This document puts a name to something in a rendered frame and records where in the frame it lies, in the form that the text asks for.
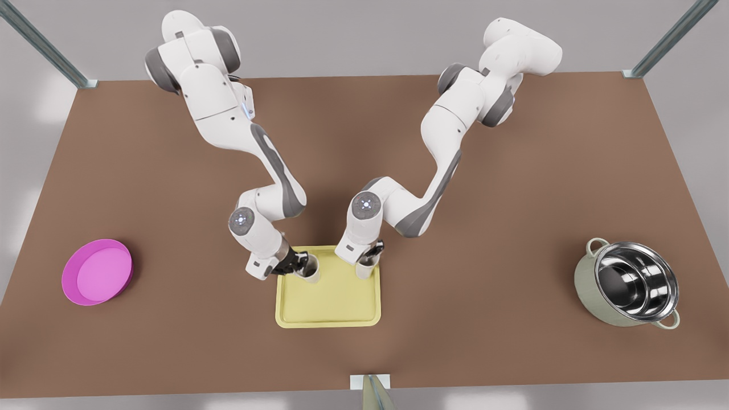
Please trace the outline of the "silver frame post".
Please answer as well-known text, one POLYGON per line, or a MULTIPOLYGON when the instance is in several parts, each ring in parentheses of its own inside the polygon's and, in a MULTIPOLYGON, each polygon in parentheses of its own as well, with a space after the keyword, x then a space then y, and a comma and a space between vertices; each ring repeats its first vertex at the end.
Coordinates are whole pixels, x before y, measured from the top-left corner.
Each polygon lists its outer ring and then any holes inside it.
POLYGON ((622 77, 626 79, 644 78, 719 1, 696 0, 669 31, 636 63, 635 67, 621 71, 622 77))
POLYGON ((351 375, 350 390, 362 390, 362 410, 398 410, 388 392, 390 374, 351 375))
POLYGON ((98 86, 98 80, 86 78, 10 0, 0 0, 0 17, 76 88, 88 90, 98 86))

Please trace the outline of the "yellow rectangular tray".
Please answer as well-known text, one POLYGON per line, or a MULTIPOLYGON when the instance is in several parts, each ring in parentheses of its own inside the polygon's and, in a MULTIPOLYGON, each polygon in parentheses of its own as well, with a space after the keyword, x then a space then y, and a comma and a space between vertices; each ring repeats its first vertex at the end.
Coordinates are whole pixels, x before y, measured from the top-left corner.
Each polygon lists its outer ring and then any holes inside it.
POLYGON ((275 320, 283 329, 362 327, 381 318, 380 266, 366 280, 358 278, 353 265, 335 254, 335 247, 295 247, 318 259, 318 282, 294 275, 277 280, 275 320))

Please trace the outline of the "pale green steel pot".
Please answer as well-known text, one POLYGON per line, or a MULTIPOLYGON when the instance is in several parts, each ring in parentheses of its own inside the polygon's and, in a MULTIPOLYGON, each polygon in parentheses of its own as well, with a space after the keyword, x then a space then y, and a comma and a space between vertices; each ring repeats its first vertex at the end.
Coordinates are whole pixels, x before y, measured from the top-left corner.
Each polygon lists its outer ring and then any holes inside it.
POLYGON ((589 240, 575 268, 574 286, 583 306, 607 324, 651 324, 674 330, 681 323, 677 277, 669 263, 646 245, 589 240))

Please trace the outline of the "magenta round bowl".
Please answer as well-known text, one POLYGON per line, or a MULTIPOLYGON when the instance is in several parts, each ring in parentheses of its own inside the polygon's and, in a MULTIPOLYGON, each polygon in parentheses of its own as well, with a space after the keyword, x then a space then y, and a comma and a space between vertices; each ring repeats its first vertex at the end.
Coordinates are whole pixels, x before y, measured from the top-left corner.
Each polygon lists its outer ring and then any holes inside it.
POLYGON ((119 296, 133 273, 133 259, 125 244, 114 239, 94 240, 76 250, 66 262, 63 294, 76 305, 98 305, 119 296))

